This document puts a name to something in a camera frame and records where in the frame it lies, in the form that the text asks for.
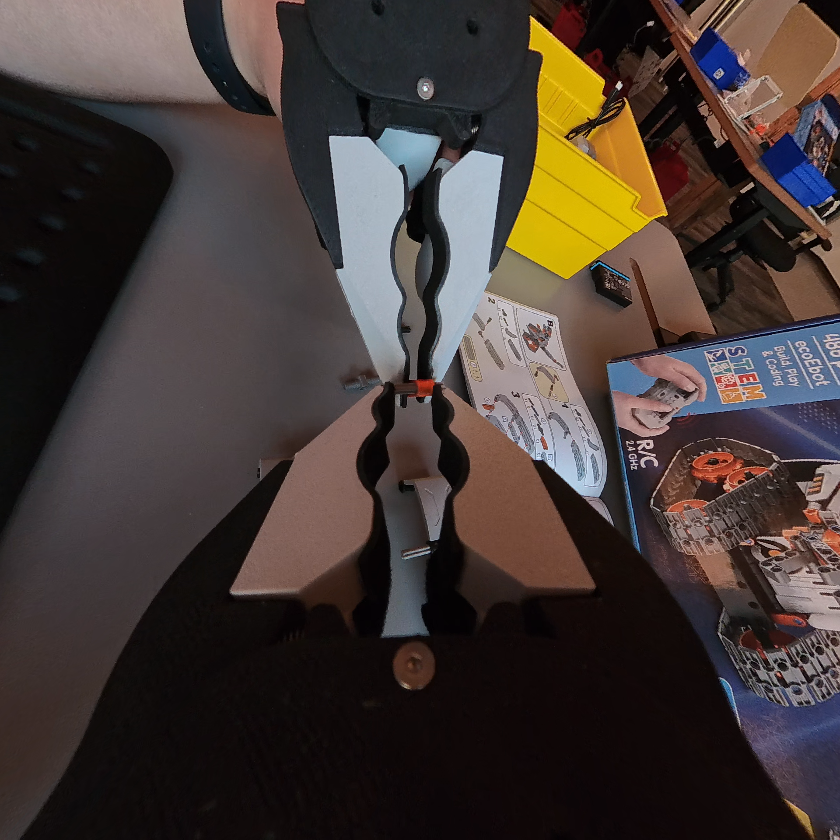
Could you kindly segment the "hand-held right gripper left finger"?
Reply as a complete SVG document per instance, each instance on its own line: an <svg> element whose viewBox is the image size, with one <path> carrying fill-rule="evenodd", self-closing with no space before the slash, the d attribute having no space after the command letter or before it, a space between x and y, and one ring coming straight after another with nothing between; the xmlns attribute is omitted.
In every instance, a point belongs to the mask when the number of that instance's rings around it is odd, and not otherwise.
<svg viewBox="0 0 840 840"><path fill-rule="evenodd" d="M376 484L395 407L393 384L375 388L287 463L231 595L331 604L359 635L382 634L391 547Z"/></svg>

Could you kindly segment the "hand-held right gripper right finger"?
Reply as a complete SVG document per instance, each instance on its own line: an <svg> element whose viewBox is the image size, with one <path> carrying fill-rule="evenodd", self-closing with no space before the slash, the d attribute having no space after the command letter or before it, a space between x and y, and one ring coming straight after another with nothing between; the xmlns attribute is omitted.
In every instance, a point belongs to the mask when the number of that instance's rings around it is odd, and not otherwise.
<svg viewBox="0 0 840 840"><path fill-rule="evenodd" d="M441 385L431 402L450 492L427 562L431 634L472 634L492 606L591 595L595 583L534 461Z"/></svg>

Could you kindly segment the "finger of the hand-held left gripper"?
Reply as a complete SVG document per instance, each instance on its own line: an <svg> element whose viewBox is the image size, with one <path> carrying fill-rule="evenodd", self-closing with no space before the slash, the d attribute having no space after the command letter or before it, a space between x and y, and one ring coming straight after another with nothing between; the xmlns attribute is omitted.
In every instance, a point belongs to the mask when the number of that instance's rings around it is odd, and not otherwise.
<svg viewBox="0 0 840 840"><path fill-rule="evenodd" d="M422 300L426 327L417 378L443 379L490 278L503 157L472 150L424 186L432 266Z"/></svg>
<svg viewBox="0 0 840 840"><path fill-rule="evenodd" d="M378 376L404 382L406 294L395 241L406 215L406 174L362 136L331 136L329 149L343 265L337 277Z"/></svg>

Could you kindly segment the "grey hinged panel with axle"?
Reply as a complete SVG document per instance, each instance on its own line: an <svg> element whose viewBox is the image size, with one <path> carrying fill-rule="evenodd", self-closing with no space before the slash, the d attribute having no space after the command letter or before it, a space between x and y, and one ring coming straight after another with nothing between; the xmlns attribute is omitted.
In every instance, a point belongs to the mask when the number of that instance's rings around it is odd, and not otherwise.
<svg viewBox="0 0 840 840"><path fill-rule="evenodd" d="M443 476L428 476L415 479L402 479L398 483L400 492L413 491L419 501L425 519L427 540L424 546L402 551L404 560L427 557L436 550L445 514L445 503L450 485Z"/></svg>

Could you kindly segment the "yellow parts bin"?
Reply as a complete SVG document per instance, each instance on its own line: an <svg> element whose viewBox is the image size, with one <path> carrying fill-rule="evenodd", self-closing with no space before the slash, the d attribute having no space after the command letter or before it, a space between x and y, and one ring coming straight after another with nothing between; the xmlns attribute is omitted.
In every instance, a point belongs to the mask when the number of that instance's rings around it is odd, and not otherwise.
<svg viewBox="0 0 840 840"><path fill-rule="evenodd" d="M534 18L529 46L542 53L538 146L507 246L569 278L666 207L630 107L593 132L592 159L565 136L598 114L604 80Z"/></svg>

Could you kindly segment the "person's left forearm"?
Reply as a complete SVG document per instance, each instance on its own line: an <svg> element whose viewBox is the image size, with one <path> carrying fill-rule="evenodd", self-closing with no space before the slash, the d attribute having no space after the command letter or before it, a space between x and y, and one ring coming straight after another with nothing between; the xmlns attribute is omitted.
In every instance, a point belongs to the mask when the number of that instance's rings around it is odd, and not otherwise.
<svg viewBox="0 0 840 840"><path fill-rule="evenodd" d="M182 1L2 1L4 75L109 102L219 103Z"/></svg>

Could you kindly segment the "grey desk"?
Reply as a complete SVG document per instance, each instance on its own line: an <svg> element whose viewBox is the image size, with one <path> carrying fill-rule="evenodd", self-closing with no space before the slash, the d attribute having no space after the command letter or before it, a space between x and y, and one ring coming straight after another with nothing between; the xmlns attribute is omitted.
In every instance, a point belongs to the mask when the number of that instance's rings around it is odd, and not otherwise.
<svg viewBox="0 0 840 840"><path fill-rule="evenodd" d="M2 838L77 749L144 610L251 491L354 402L370 359L278 121L79 101L174 180L2 545Z"/></svg>

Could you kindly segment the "person's left hand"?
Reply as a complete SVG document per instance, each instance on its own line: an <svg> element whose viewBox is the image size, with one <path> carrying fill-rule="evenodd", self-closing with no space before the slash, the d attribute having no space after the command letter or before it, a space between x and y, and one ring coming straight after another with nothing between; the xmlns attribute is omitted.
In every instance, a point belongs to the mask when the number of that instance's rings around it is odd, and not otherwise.
<svg viewBox="0 0 840 840"><path fill-rule="evenodd" d="M223 1L223 14L227 43L239 73L279 113L282 42L277 1Z"/></svg>

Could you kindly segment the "open instruction booklet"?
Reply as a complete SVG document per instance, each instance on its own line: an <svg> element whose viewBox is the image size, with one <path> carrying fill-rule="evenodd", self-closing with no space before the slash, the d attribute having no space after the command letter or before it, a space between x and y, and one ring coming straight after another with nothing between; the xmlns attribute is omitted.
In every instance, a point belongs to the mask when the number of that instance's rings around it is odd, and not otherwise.
<svg viewBox="0 0 840 840"><path fill-rule="evenodd" d="M470 401L609 522L602 437L576 384L552 313L484 294L459 348Z"/></svg>

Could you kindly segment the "black box with blue rim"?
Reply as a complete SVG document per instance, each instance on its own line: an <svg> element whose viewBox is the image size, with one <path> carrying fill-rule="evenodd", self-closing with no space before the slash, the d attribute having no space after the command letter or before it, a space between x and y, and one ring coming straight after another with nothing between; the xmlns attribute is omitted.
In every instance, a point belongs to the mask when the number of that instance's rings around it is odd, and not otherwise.
<svg viewBox="0 0 840 840"><path fill-rule="evenodd" d="M590 272L599 295L621 308L632 305L632 282L626 275L601 260L590 265Z"/></svg>

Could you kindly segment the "red bag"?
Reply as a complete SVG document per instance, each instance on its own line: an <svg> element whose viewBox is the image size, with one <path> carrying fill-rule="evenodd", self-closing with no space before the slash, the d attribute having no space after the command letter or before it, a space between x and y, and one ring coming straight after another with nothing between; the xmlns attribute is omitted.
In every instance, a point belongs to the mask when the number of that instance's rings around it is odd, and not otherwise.
<svg viewBox="0 0 840 840"><path fill-rule="evenodd" d="M648 157L663 201L667 203L689 183L687 163L679 154L680 143L666 140Z"/></svg>
<svg viewBox="0 0 840 840"><path fill-rule="evenodd" d="M553 14L551 33L572 51L580 46L588 25L590 1L562 1Z"/></svg>

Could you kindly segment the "black wristband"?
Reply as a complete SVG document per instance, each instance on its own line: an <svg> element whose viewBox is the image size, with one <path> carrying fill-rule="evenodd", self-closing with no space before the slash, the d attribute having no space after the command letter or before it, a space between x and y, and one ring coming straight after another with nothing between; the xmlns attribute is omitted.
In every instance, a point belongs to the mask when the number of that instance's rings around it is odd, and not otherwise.
<svg viewBox="0 0 840 840"><path fill-rule="evenodd" d="M234 109L274 117L267 98L239 72L230 52L222 1L184 1L186 27L196 57L220 97Z"/></svg>

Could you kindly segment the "cardboard stand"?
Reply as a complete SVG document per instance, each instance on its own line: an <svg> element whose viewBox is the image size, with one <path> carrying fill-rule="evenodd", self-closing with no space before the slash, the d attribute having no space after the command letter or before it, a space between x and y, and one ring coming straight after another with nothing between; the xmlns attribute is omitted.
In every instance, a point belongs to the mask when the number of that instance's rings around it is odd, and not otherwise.
<svg viewBox="0 0 840 840"><path fill-rule="evenodd" d="M639 264L634 258L630 258L629 263L636 281L639 297L644 306L649 327L652 331L652 334L654 335L657 347L663 348L666 346L667 341L658 322L653 302L651 301L651 298L648 293L644 275L642 273L642 270L640 269Z"/></svg>

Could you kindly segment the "blue robot kit box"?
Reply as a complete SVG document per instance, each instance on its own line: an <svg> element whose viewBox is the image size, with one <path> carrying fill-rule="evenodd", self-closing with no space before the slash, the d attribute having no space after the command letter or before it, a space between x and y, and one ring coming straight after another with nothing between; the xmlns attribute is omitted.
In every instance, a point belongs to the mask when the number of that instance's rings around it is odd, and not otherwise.
<svg viewBox="0 0 840 840"><path fill-rule="evenodd" d="M633 537L805 827L838 838L838 317L611 361Z"/></svg>

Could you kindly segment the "black office chair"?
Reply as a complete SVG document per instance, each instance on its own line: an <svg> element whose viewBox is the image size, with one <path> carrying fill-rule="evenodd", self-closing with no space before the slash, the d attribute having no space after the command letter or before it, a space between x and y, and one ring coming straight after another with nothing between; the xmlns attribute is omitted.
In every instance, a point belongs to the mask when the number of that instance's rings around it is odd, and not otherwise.
<svg viewBox="0 0 840 840"><path fill-rule="evenodd" d="M774 194L757 184L740 194L729 207L731 222L693 248L687 255L689 268L717 270L717 299L706 308L714 312L733 290L732 264L748 256L760 266L789 271L795 265L791 241L805 231L797 216Z"/></svg>

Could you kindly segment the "wooden table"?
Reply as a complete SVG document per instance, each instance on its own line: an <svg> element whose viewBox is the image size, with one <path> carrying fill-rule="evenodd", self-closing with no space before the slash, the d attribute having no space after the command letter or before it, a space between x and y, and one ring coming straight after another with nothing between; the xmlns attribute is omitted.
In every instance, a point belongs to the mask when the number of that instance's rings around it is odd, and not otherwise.
<svg viewBox="0 0 840 840"><path fill-rule="evenodd" d="M730 118L723 107L718 92L704 76L695 60L690 55L690 41L684 34L684 26L676 16L677 6L672 2L652 1L652 8L668 31L669 40L674 47L681 68L666 73L666 87L668 94L673 95L676 107L682 114L686 126L695 137L712 174L722 178L726 171L723 149L716 149L706 123L701 118L694 102L696 95L701 96L708 105L711 113L717 119L721 131L732 147L732 153L738 156L743 168L749 173L749 179L754 184L761 184L769 193L774 195L777 203L784 205L800 222L810 229L816 241L824 251L832 249L831 234L820 219L806 206L798 203L782 185L777 183L760 162L760 148L758 148L747 134Z"/></svg>

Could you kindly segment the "blue bin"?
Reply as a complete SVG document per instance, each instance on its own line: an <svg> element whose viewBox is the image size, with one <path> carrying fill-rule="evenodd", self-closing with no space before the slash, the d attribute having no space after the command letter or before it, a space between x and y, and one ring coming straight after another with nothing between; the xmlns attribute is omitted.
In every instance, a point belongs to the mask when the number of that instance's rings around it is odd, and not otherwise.
<svg viewBox="0 0 840 840"><path fill-rule="evenodd" d="M760 156L759 162L804 207L821 204L837 191L789 133L769 147Z"/></svg>
<svg viewBox="0 0 840 840"><path fill-rule="evenodd" d="M704 30L689 53L719 91L741 89L751 78L738 54L714 28Z"/></svg>

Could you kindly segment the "black perforated pad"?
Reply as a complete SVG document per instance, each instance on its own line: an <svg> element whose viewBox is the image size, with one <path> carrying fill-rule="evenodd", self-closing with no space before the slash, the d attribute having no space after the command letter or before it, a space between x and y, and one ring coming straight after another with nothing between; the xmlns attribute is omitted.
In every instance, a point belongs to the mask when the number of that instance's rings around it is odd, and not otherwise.
<svg viewBox="0 0 840 840"><path fill-rule="evenodd" d="M2 77L2 528L172 177L141 133Z"/></svg>

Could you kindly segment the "clear acrylic stand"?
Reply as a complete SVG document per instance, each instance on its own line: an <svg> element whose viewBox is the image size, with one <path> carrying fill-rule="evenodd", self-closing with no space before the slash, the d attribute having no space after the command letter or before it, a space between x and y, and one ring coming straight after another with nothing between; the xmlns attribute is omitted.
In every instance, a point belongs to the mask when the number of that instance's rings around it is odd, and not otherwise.
<svg viewBox="0 0 840 840"><path fill-rule="evenodd" d="M731 117L744 120L777 102L783 96L782 90L770 76L751 77L738 90L720 95L720 100Z"/></svg>

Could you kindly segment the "blue printed box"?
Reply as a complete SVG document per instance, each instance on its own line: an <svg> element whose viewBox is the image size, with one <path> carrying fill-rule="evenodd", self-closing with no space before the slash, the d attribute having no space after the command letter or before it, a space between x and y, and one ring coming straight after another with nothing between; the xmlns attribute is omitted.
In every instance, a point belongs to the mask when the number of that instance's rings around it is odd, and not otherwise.
<svg viewBox="0 0 840 840"><path fill-rule="evenodd" d="M832 94L826 94L803 108L793 136L807 160L825 174L838 134L839 105Z"/></svg>

